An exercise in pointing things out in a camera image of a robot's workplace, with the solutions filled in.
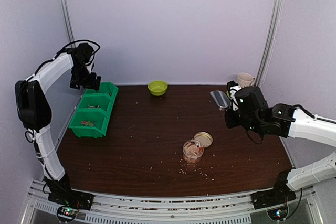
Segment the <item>clear plastic jar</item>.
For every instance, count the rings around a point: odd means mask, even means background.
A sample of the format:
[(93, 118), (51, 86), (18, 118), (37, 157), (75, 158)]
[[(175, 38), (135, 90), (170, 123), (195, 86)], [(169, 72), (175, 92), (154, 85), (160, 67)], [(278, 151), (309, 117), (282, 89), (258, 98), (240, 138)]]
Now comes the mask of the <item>clear plastic jar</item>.
[(204, 154), (204, 146), (198, 140), (186, 141), (182, 147), (183, 159), (191, 164), (195, 164), (201, 160)]

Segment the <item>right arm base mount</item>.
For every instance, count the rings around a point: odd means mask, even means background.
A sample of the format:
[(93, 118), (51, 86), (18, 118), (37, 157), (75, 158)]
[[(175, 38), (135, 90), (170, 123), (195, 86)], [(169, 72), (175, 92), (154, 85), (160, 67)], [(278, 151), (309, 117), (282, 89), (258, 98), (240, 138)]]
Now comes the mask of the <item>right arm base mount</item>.
[(296, 193), (290, 189), (270, 189), (251, 194), (254, 209), (266, 209), (272, 221), (285, 221), (290, 213), (288, 203), (296, 199)]

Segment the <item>green three-compartment candy bin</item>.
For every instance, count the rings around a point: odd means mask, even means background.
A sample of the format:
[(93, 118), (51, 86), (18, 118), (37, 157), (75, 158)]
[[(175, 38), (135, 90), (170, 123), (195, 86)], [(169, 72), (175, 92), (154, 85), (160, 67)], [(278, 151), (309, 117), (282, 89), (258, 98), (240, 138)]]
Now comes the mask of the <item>green three-compartment candy bin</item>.
[[(105, 137), (119, 88), (111, 82), (100, 84), (99, 90), (86, 89), (69, 124), (76, 137)], [(102, 109), (88, 109), (99, 105)], [(96, 122), (95, 127), (81, 126), (81, 121)]]

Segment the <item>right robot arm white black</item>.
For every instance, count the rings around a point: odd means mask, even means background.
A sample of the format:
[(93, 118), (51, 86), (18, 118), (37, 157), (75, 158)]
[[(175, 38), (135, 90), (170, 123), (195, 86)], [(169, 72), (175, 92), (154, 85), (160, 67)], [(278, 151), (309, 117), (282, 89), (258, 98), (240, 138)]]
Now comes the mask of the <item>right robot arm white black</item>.
[[(259, 87), (241, 87), (235, 81), (227, 84), (232, 102), (225, 111), (229, 129), (241, 126), (246, 133), (254, 132), (260, 138), (275, 135), (283, 138), (301, 138), (335, 146), (335, 120), (312, 114), (300, 104), (278, 103), (269, 107)], [(283, 184), (269, 192), (272, 203), (279, 204), (289, 196), (289, 190), (298, 191), (335, 177), (335, 153), (301, 168), (285, 172)]]

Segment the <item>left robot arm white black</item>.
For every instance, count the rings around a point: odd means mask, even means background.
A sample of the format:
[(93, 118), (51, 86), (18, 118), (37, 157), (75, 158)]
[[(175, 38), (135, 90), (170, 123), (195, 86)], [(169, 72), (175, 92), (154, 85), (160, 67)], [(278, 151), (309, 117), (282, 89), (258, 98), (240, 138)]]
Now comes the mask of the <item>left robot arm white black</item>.
[(60, 182), (66, 172), (57, 156), (51, 136), (52, 110), (47, 101), (48, 89), (67, 71), (73, 89), (98, 90), (101, 77), (92, 72), (95, 52), (87, 44), (57, 53), (43, 62), (31, 76), (15, 84), (16, 108), (23, 127), (30, 134), (36, 157), (44, 175)]

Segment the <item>metal scoop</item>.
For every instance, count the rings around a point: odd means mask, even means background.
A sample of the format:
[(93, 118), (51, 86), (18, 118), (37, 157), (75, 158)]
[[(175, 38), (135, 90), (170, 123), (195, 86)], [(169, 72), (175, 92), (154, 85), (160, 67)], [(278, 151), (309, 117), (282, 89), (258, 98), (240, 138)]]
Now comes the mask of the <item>metal scoop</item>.
[(224, 111), (232, 105), (228, 96), (221, 90), (211, 91), (210, 95), (220, 111)]

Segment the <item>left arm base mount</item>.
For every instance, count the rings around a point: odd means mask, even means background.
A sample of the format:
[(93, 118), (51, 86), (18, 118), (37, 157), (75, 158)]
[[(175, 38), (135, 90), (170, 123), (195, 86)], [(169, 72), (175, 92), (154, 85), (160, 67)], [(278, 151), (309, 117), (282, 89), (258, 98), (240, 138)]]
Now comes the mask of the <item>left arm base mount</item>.
[(63, 223), (74, 221), (79, 210), (90, 210), (93, 198), (93, 194), (80, 191), (72, 191), (71, 194), (51, 192), (48, 195), (49, 201), (60, 205), (56, 210), (56, 217)]

